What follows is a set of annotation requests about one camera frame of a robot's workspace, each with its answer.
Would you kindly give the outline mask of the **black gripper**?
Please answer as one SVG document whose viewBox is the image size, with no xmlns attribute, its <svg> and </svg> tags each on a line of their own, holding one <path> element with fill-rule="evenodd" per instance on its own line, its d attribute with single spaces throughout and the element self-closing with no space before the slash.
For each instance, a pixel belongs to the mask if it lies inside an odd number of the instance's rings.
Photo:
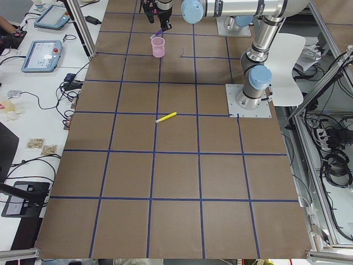
<svg viewBox="0 0 353 265">
<path fill-rule="evenodd" d="M 150 23 L 154 23 L 154 17 L 157 15 L 157 4 L 155 0 L 140 0 L 139 12 L 143 10 Z"/>
<path fill-rule="evenodd" d="M 158 18 L 161 22 L 161 29 L 172 29 L 172 24 L 169 21 L 169 18 L 172 15 L 173 2 L 156 2 L 156 5 L 158 11 Z"/>
</svg>

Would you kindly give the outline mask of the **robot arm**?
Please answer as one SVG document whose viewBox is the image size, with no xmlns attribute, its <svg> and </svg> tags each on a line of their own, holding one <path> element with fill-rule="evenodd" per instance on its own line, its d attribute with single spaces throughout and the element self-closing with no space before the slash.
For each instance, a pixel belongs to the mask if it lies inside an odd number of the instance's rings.
<svg viewBox="0 0 353 265">
<path fill-rule="evenodd" d="M 245 84 L 236 95 L 237 104 L 254 110 L 270 86 L 272 73 L 264 66 L 271 44 L 283 21 L 302 11 L 308 1 L 182 1 L 181 13 L 189 24 L 196 24 L 204 17 L 262 16 L 260 29 L 251 47 L 241 57 Z"/>
<path fill-rule="evenodd" d="M 208 9 L 211 10 L 212 2 L 202 4 L 201 1 L 182 1 L 181 13 L 185 21 L 189 24 L 198 23 L 206 16 Z M 143 9 L 144 14 L 151 24 L 154 23 L 154 17 L 157 16 L 160 22 L 161 31 L 172 29 L 170 17 L 173 12 L 173 1 L 140 1 L 139 12 Z M 225 22 L 226 27 L 243 28 L 248 26 L 253 17 L 251 15 L 229 16 L 230 22 Z"/>
</svg>

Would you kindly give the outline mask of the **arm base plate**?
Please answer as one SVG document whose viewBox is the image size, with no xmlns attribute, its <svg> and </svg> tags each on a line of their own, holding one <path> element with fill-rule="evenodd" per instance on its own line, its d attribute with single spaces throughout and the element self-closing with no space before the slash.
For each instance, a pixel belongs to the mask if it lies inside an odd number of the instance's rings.
<svg viewBox="0 0 353 265">
<path fill-rule="evenodd" d="M 253 16 L 219 17 L 216 19 L 219 36 L 251 37 L 249 25 Z"/>
<path fill-rule="evenodd" d="M 243 84 L 226 84 L 228 113 L 234 118 L 271 118 L 265 92 L 261 98 L 250 99 L 243 94 Z"/>
</svg>

